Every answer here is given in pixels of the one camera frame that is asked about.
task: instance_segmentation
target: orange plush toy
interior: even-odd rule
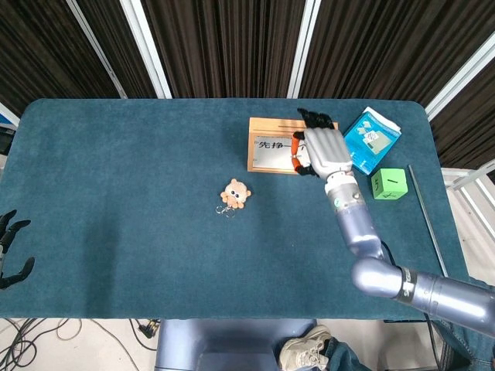
[[[227,204],[227,207],[243,209],[246,198],[250,195],[251,191],[248,190],[244,183],[232,179],[228,186],[225,187],[225,191],[220,194],[220,197]]]

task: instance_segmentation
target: black curtain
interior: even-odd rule
[[[493,0],[323,0],[300,97],[426,105],[493,31]]]
[[[495,158],[495,60],[432,120],[440,162],[479,168]]]
[[[156,98],[145,64],[118,0],[77,0],[129,98]]]
[[[174,97],[286,97],[304,0],[142,0]]]
[[[0,102],[12,112],[41,97],[119,97],[64,0],[0,7]]]

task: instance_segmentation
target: jeans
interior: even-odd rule
[[[471,284],[495,291],[482,281],[470,279]],[[445,342],[442,370],[495,371],[495,339],[446,321],[432,321]],[[345,343],[331,338],[325,351],[329,371],[369,371],[359,362],[356,353]]]

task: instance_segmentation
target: plush toy keychain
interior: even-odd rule
[[[225,213],[227,217],[234,217],[235,209],[243,209],[246,199],[251,195],[251,191],[243,182],[232,179],[220,194],[222,201],[227,204],[226,207],[220,205],[217,207],[217,213]]]

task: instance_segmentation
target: person's leg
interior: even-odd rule
[[[318,325],[306,336],[288,340],[278,364],[282,371],[301,371],[318,367],[329,371],[370,371],[362,365],[345,342],[331,336],[326,326]]]

